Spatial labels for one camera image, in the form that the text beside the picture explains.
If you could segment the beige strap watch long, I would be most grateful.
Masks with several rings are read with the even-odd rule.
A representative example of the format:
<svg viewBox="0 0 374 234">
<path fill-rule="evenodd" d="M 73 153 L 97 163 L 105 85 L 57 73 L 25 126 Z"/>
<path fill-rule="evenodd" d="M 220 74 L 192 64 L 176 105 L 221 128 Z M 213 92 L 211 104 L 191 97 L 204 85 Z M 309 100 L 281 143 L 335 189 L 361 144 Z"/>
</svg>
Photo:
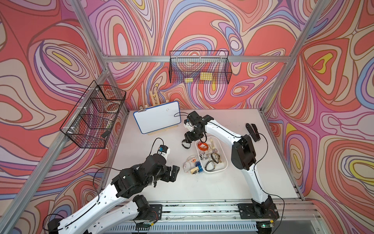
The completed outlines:
<svg viewBox="0 0 374 234">
<path fill-rule="evenodd" d="M 214 145 L 214 140 L 211 138 L 210 139 L 210 143 L 211 143 L 211 149 L 213 150 L 213 152 L 212 153 L 217 153 L 217 154 L 219 154 L 218 153 L 218 149 L 215 147 L 215 145 Z"/>
</svg>

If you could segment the white pink kids watch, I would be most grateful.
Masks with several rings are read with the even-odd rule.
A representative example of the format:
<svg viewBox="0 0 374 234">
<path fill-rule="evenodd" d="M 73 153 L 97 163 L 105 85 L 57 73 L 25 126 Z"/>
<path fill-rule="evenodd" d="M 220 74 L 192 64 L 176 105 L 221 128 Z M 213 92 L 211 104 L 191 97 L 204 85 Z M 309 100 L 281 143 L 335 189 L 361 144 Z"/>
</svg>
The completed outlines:
<svg viewBox="0 0 374 234">
<path fill-rule="evenodd" d="M 183 170 L 185 173 L 189 173 L 191 170 L 191 163 L 189 161 L 186 161 L 183 165 Z"/>
</svg>

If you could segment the white orange kids watch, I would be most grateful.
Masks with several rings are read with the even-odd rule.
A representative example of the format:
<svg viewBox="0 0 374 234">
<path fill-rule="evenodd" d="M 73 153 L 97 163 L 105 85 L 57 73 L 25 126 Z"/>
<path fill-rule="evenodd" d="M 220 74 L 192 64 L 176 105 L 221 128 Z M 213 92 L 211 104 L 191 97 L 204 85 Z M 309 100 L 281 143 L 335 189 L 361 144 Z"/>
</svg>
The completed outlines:
<svg viewBox="0 0 374 234">
<path fill-rule="evenodd" d="M 198 160 L 199 156 L 198 155 L 191 155 L 187 158 L 187 162 L 192 162 L 195 163 Z"/>
</svg>

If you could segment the dark brown leather watch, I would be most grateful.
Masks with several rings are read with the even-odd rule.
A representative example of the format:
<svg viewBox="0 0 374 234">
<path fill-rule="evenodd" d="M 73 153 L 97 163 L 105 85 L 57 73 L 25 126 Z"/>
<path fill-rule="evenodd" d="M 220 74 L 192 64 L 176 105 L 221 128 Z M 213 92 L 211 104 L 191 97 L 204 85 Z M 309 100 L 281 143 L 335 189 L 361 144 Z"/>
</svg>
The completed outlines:
<svg viewBox="0 0 374 234">
<path fill-rule="evenodd" d="M 220 155 L 219 154 L 217 154 L 217 153 L 212 153 L 211 155 L 210 155 L 210 157 L 211 157 L 211 159 L 216 163 L 216 164 L 218 164 L 218 163 L 220 163 Z"/>
</svg>

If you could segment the black band watch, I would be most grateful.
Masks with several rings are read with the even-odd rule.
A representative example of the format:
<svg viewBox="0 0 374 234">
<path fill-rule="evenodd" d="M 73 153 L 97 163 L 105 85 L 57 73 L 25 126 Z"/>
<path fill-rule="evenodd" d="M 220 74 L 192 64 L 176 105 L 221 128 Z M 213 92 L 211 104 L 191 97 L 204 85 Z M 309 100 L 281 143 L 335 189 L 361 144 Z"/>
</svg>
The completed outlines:
<svg viewBox="0 0 374 234">
<path fill-rule="evenodd" d="M 188 143 L 185 139 L 182 140 L 181 145 L 185 149 L 190 149 L 191 148 L 191 143 Z"/>
</svg>

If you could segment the brown strap watch front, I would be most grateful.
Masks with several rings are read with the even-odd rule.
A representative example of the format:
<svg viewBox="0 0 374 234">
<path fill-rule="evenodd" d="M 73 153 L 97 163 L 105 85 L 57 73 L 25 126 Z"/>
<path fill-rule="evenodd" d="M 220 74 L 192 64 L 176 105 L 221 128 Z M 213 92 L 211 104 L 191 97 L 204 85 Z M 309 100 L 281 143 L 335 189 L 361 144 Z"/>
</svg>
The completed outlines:
<svg viewBox="0 0 374 234">
<path fill-rule="evenodd" d="M 216 163 L 213 160 L 209 160 L 205 165 L 206 172 L 213 172 L 216 169 Z"/>
</svg>

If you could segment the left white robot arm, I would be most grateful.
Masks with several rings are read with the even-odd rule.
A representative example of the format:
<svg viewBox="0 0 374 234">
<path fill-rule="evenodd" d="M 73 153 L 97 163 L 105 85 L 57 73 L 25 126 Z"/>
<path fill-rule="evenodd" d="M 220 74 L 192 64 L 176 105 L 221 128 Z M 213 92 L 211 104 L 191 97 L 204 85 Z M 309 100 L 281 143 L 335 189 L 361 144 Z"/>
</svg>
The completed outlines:
<svg viewBox="0 0 374 234">
<path fill-rule="evenodd" d="M 140 193 L 159 180 L 175 182 L 179 166 L 167 166 L 167 153 L 146 157 L 146 160 L 130 168 L 122 169 L 112 182 L 98 195 L 72 215 L 54 219 L 43 225 L 47 234 L 102 234 L 128 220 L 159 219 Z"/>
</svg>

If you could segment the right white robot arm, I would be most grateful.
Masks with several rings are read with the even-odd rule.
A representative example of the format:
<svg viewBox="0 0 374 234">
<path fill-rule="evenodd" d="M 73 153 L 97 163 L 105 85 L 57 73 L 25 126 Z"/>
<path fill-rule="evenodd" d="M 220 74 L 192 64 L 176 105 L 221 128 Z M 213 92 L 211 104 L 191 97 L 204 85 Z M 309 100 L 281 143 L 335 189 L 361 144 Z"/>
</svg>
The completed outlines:
<svg viewBox="0 0 374 234">
<path fill-rule="evenodd" d="M 193 111 L 187 114 L 184 127 L 188 129 L 185 133 L 185 143 L 201 140 L 210 134 L 218 140 L 231 147 L 231 163 L 239 169 L 249 187 L 251 194 L 251 212 L 258 218 L 270 217 L 273 220 L 280 218 L 272 195 L 265 192 L 262 182 L 257 175 L 256 152 L 253 142 L 259 141 L 260 134 L 256 128 L 249 135 L 237 134 L 221 124 L 209 115 L 200 116 Z"/>
</svg>

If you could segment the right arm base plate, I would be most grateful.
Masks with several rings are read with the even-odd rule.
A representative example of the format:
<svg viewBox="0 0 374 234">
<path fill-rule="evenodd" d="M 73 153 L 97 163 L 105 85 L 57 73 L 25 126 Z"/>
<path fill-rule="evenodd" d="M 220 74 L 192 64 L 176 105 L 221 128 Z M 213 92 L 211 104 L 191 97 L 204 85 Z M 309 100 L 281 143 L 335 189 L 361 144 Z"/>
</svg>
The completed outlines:
<svg viewBox="0 0 374 234">
<path fill-rule="evenodd" d="M 275 204 L 271 204 L 266 208 L 254 203 L 239 203 L 238 209 L 241 219 L 277 220 L 280 218 Z"/>
</svg>

